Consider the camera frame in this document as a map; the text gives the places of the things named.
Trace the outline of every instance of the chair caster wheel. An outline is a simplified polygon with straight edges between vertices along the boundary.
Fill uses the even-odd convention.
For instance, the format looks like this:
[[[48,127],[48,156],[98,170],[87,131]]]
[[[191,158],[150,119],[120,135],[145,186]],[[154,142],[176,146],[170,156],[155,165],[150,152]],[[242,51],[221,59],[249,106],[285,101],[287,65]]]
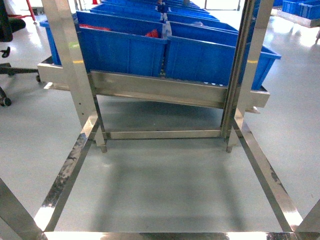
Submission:
[[[8,98],[6,96],[0,99],[0,105],[2,107],[9,107],[11,105],[11,103],[12,102],[11,102],[10,98]]]

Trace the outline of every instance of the metal bar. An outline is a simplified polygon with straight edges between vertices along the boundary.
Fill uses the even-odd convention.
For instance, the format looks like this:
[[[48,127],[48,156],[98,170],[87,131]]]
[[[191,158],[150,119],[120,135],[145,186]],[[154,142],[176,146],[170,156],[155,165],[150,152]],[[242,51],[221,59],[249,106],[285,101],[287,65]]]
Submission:
[[[38,64],[41,80],[51,82],[50,88],[69,90],[63,77],[63,67],[51,65],[48,61]],[[98,95],[135,98],[147,101],[182,104],[190,106],[220,108],[224,106],[227,87],[201,82],[163,79],[110,72],[91,72],[95,92]],[[270,94],[264,88],[250,91],[247,110],[263,108]]]
[[[1,178],[0,218],[23,240],[34,240],[42,234],[32,216]]]
[[[252,25],[255,2],[255,0],[247,0],[244,2],[239,35],[236,43],[229,85],[223,107],[224,110],[221,121],[221,136],[223,138],[228,137],[228,130],[230,129],[230,121],[233,116],[234,102],[236,102],[235,95],[242,71],[248,36],[250,34],[250,27]]]
[[[220,128],[205,129],[205,130],[127,130],[116,131],[109,130],[106,137],[109,140],[124,140],[124,139],[194,139],[194,138],[218,138],[220,137]]]
[[[300,240],[316,240],[318,233],[306,233]],[[208,233],[120,233],[46,232],[47,240],[298,240],[293,232],[208,232]]]
[[[68,0],[43,0],[42,3],[62,62],[63,79],[70,87],[72,100],[83,127],[92,112],[97,112],[99,118],[101,114],[93,83],[85,68],[71,9]],[[105,152],[106,142],[102,134],[105,129],[102,120],[100,122],[95,140]]]
[[[282,230],[295,232],[303,219],[238,109],[232,122]]]
[[[86,121],[34,220],[43,231],[53,231],[87,156],[100,121],[94,112]]]
[[[320,28],[318,33],[316,34],[315,44],[318,44],[319,39],[320,39]]]
[[[237,108],[240,110],[241,114],[244,116],[247,110],[247,104],[251,101],[250,95],[248,94],[251,91],[252,84],[256,75],[256,70],[261,54],[261,48],[265,39],[269,19],[270,12],[273,7],[273,0],[264,0],[261,1],[258,7],[257,15],[253,16],[253,20],[251,23],[251,28],[253,29],[253,33],[248,38],[246,51],[248,51],[247,59],[242,64],[245,65],[242,83],[240,87],[240,92],[238,96],[235,96],[233,101],[237,102]],[[232,111],[228,111],[226,113],[226,120],[230,119],[229,113]],[[230,148],[238,143],[238,139],[234,132],[231,132],[230,138],[228,140],[227,152],[230,152]]]
[[[296,229],[297,232],[320,233],[320,200],[311,209],[302,223]]]
[[[293,15],[278,9],[271,10],[271,16],[280,17],[295,24],[299,24],[306,28],[316,28],[320,26],[320,18],[319,19],[307,19],[301,16]]]

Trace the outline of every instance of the vertical metal post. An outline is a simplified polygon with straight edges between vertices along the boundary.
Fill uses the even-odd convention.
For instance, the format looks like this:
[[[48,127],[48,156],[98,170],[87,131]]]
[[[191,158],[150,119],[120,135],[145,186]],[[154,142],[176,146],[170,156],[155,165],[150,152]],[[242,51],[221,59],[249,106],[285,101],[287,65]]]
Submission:
[[[92,80],[87,75],[68,0],[43,0],[42,3],[81,126],[84,126],[92,112],[97,112],[100,128],[96,133],[95,141],[102,152],[106,152],[107,147],[103,136],[105,129],[97,96]]]
[[[234,76],[234,72],[231,72],[231,80],[228,87],[227,92],[227,98],[225,102],[225,108],[223,112],[222,117],[222,137],[228,139],[228,146],[227,146],[227,152],[230,152],[232,149],[232,146],[235,146],[238,142],[237,135],[235,134],[234,130],[230,126],[230,119],[233,118],[235,108],[238,108],[241,112],[242,116],[245,115],[246,108],[248,103],[251,101],[249,92],[251,91],[253,80],[255,78],[257,65],[259,61],[259,57],[261,54],[261,48],[265,39],[267,26],[269,23],[270,13],[273,7],[273,0],[256,0],[255,1],[255,9],[258,8],[257,16],[251,15],[253,19],[246,18],[247,21],[250,20],[250,29],[253,29],[253,32],[250,33],[250,36],[248,36],[248,41],[246,42],[246,51],[248,51],[247,59],[242,63],[244,66],[237,64],[236,66],[233,66],[236,68],[235,70],[244,69],[244,72],[239,73],[238,75]],[[242,19],[244,18],[243,15],[245,14],[246,8],[247,8],[247,1],[244,4]],[[237,84],[239,82],[240,76],[243,76],[242,78],[242,84],[240,86],[240,93],[238,97],[235,96],[235,91],[237,89]]]
[[[233,118],[234,102],[236,90],[241,76],[242,66],[245,57],[248,36],[252,25],[252,17],[255,9],[255,0],[246,0],[244,2],[239,35],[236,43],[235,54],[231,69],[229,85],[224,102],[224,110],[221,122],[221,136],[227,138],[230,129],[230,121]]]

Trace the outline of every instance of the red pole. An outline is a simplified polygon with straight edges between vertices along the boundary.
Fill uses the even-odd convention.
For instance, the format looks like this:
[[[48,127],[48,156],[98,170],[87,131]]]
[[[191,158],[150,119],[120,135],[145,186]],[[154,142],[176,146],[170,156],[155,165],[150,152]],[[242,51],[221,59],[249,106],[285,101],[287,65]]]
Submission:
[[[31,7],[31,4],[30,4],[29,0],[26,0],[26,4],[28,4],[28,8],[29,8],[29,11],[30,11],[32,20],[35,22],[35,21],[36,21],[35,13],[34,13],[34,11],[32,10],[32,7]]]

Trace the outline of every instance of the red object in bin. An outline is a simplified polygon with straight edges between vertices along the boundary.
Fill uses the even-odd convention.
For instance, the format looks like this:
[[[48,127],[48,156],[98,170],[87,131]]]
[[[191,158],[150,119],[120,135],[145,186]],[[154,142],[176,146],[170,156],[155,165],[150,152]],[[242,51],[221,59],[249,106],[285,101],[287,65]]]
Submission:
[[[159,38],[159,34],[157,29],[153,29],[152,31],[148,32],[146,35],[146,37],[151,37],[151,38]]]
[[[89,24],[80,24],[81,28],[87,28],[87,29],[98,29],[98,30],[104,30],[104,31],[111,31],[108,27],[102,27],[102,26],[91,26]]]

